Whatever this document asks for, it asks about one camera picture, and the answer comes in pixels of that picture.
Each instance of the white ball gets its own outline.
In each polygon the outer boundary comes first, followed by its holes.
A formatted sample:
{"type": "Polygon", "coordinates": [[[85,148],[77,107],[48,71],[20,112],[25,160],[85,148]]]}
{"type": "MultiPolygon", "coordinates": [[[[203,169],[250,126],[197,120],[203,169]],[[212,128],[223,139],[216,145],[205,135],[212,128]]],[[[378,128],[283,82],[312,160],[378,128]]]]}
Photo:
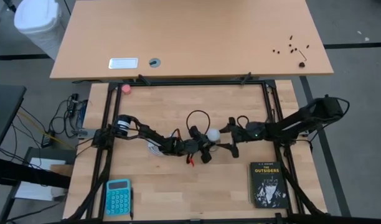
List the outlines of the white ball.
{"type": "Polygon", "coordinates": [[[210,141],[216,142],[216,141],[220,140],[220,131],[217,129],[214,129],[214,128],[210,128],[207,131],[207,137],[210,141]]]}

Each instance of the yellow cable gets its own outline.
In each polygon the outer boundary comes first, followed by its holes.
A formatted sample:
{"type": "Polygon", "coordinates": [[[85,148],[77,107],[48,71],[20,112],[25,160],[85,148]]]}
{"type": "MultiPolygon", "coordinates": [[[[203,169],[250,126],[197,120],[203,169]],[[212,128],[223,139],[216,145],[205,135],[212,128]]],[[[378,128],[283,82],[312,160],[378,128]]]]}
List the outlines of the yellow cable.
{"type": "Polygon", "coordinates": [[[31,120],[30,117],[28,117],[28,115],[26,115],[26,114],[24,114],[24,113],[22,113],[22,112],[20,112],[20,111],[18,111],[17,113],[20,114],[21,116],[23,116],[25,119],[27,119],[27,120],[28,120],[28,121],[29,121],[29,122],[30,122],[30,123],[37,129],[37,130],[38,130],[38,132],[40,132],[41,134],[44,134],[44,135],[50,137],[51,139],[53,139],[53,140],[55,140],[55,141],[57,141],[57,142],[63,144],[63,145],[66,146],[66,147],[69,147],[69,148],[71,148],[71,149],[73,149],[73,150],[76,150],[74,147],[70,146],[70,145],[67,144],[66,142],[64,142],[64,141],[62,141],[62,140],[59,140],[59,139],[57,139],[57,138],[55,138],[55,137],[53,137],[53,136],[51,136],[51,135],[45,133],[44,130],[42,130],[40,127],[38,127],[38,125],[37,125],[33,120],[31,120]]]}

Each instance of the white label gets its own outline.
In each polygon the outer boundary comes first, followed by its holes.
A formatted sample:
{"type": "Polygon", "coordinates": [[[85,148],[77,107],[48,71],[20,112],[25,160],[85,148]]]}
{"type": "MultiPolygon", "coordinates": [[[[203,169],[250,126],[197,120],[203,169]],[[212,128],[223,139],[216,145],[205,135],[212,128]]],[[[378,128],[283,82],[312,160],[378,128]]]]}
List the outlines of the white label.
{"type": "Polygon", "coordinates": [[[111,58],[110,69],[134,69],[138,68],[138,58],[111,58]]]}

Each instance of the wooden tabletop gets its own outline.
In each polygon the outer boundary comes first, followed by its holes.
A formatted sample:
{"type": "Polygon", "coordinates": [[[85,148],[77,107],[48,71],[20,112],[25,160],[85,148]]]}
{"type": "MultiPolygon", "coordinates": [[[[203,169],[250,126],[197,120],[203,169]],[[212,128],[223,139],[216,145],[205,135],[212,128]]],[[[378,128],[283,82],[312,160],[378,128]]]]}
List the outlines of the wooden tabletop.
{"type": "Polygon", "coordinates": [[[50,77],[225,77],[249,72],[333,74],[305,0],[76,1],[50,77]],[[111,58],[137,58],[138,67],[109,69],[111,58]],[[151,67],[152,58],[160,66],[151,67]],[[300,68],[300,62],[306,66],[300,68]]]}
{"type": "MultiPolygon", "coordinates": [[[[291,82],[276,81],[276,84],[284,116],[297,111],[291,82]]],[[[107,87],[108,84],[92,85],[84,122],[86,128],[100,128],[107,87]]],[[[114,96],[110,111],[113,111],[114,96]]],[[[165,136],[179,128],[182,138],[188,139],[186,117],[193,110],[206,111],[211,117],[211,128],[218,129],[227,124],[229,116],[246,115],[250,121],[265,121],[267,117],[259,85],[132,87],[130,95],[122,96],[119,114],[133,115],[165,136]]],[[[204,131],[207,118],[203,114],[193,114],[189,125],[197,125],[204,131]]],[[[222,134],[221,140],[230,142],[230,135],[222,134]]],[[[88,143],[81,145],[78,150],[87,146],[88,143]]],[[[200,154],[196,154],[195,167],[192,167],[186,164],[185,157],[155,156],[148,151],[145,140],[116,138],[110,180],[131,179],[135,220],[267,218],[274,217],[276,212],[286,216],[283,209],[255,209],[248,199],[247,166],[251,162],[275,161],[273,143],[249,142],[238,147],[240,157],[237,159],[228,150],[218,149],[211,152],[212,160],[208,164],[203,164],[200,154]]],[[[325,211],[308,144],[298,142],[291,150],[301,188],[317,208],[325,211]]],[[[75,211],[88,193],[95,155],[96,149],[90,148],[77,157],[64,218],[75,211]]],[[[295,202],[292,190],[290,196],[295,202]]],[[[105,220],[129,220],[129,216],[105,216],[105,220]]]]}

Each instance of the black metal frame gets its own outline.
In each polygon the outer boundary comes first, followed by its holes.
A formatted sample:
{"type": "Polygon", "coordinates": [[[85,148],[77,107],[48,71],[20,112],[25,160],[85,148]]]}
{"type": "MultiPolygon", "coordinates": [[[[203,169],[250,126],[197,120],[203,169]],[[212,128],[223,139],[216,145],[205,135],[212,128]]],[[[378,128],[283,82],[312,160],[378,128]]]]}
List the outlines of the black metal frame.
{"type": "MultiPolygon", "coordinates": [[[[106,128],[108,123],[108,116],[109,116],[109,110],[111,105],[111,98],[113,95],[113,91],[117,89],[116,91],[116,101],[114,106],[114,113],[113,113],[113,119],[112,122],[115,120],[115,118],[118,115],[118,110],[120,107],[120,101],[121,101],[121,85],[123,83],[109,83],[108,87],[108,94],[106,97],[106,103],[105,103],[105,110],[103,112],[103,119],[102,119],[102,125],[101,128],[106,128]]],[[[137,80],[136,82],[128,82],[131,86],[189,86],[189,85],[261,85],[261,89],[263,91],[263,96],[265,100],[265,106],[266,106],[266,112],[268,114],[268,119],[270,121],[274,121],[274,117],[272,114],[272,108],[271,108],[271,102],[270,102],[270,96],[268,92],[268,87],[272,89],[272,95],[274,99],[275,109],[278,112],[278,118],[279,120],[283,119],[283,114],[281,111],[280,101],[278,98],[278,92],[276,90],[275,81],[273,80],[247,80],[247,82],[241,82],[238,80],[209,80],[206,78],[200,78],[195,80],[172,80],[172,81],[158,81],[158,82],[149,82],[148,80],[143,80],[142,77],[140,80],[137,80]]],[[[278,142],[274,142],[274,149],[275,149],[275,155],[276,159],[278,161],[282,160],[281,150],[280,150],[280,144],[278,142]]],[[[103,148],[99,147],[97,149],[96,158],[95,158],[95,166],[93,170],[93,177],[92,177],[92,187],[95,185],[99,172],[100,172],[100,164],[102,159],[102,152],[103,148]]],[[[108,150],[108,154],[106,157],[106,163],[111,163],[111,156],[112,156],[113,150],[108,150]]],[[[293,157],[291,155],[291,151],[289,146],[285,147],[285,155],[287,157],[289,171],[292,177],[297,182],[297,176],[296,171],[294,168],[294,161],[293,157]]],[[[103,219],[104,210],[105,210],[105,199],[106,199],[106,182],[108,179],[104,180],[104,184],[101,191],[101,199],[99,204],[99,210],[98,210],[98,217],[97,219],[103,219]]],[[[298,208],[298,212],[300,214],[304,214],[304,207],[301,203],[299,197],[296,195],[296,204],[298,208]]],[[[87,208],[87,219],[92,218],[93,213],[93,206],[94,201],[89,204],[87,208]]],[[[289,198],[289,209],[286,210],[288,215],[293,214],[293,208],[291,206],[291,200],[289,198]]],[[[239,219],[214,219],[214,220],[159,220],[159,221],[122,221],[122,222],[104,222],[104,223],[280,223],[282,222],[281,216],[279,213],[276,214],[276,217],[274,218],[239,218],[239,219]]]]}

